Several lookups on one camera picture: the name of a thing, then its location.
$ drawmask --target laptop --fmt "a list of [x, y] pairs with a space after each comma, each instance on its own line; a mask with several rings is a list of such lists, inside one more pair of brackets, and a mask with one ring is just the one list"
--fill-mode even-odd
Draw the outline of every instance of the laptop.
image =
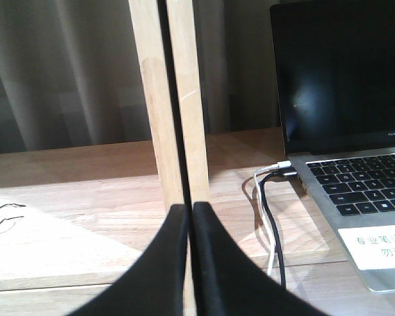
[[395, 291], [395, 0], [273, 5], [287, 157], [372, 291]]

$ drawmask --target black cable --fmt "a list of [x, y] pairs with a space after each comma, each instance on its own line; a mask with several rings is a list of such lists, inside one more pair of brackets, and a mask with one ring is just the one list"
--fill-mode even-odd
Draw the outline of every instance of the black cable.
[[274, 239], [276, 244], [275, 252], [278, 254], [279, 271], [281, 277], [280, 284], [283, 288], [286, 288], [285, 264], [284, 264], [284, 255], [282, 253], [281, 241], [279, 238], [277, 224], [275, 223], [275, 219], [271, 213], [271, 210], [269, 209], [265, 195], [265, 183], [266, 181], [268, 181], [268, 179], [274, 176], [284, 176], [284, 173], [281, 170], [269, 173], [261, 180], [261, 182], [259, 182], [259, 187], [261, 188], [261, 198], [262, 198], [263, 208], [265, 210], [266, 215], [268, 216], [269, 222], [271, 223], [272, 231], [274, 234]]

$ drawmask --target laptop screen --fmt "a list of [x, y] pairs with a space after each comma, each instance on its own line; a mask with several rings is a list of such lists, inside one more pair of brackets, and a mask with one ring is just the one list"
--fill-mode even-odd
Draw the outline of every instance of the laptop screen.
[[271, 7], [287, 153], [395, 145], [395, 0]]

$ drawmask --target gray curtain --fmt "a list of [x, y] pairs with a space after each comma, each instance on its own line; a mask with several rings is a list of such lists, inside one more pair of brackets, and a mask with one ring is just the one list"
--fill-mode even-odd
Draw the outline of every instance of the gray curtain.
[[0, 153], [143, 139], [127, 1], [0, 1]]
[[[206, 132], [274, 126], [273, 0], [195, 0]], [[127, 0], [0, 0], [0, 153], [150, 139]]]
[[195, 0], [208, 132], [278, 124], [269, 7], [279, 0]]

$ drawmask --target wooden desk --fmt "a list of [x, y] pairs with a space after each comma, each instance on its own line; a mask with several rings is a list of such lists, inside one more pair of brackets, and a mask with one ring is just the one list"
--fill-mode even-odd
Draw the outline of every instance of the wooden desk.
[[[284, 159], [280, 130], [209, 135], [207, 155], [216, 213], [266, 268], [251, 176]], [[395, 315], [395, 294], [364, 287], [297, 181], [266, 189], [292, 292], [331, 315]], [[0, 204], [6, 202], [27, 205], [11, 209], [25, 217], [0, 235], [6, 316], [62, 315], [88, 301], [134, 262], [166, 213], [151, 142], [0, 155]]]

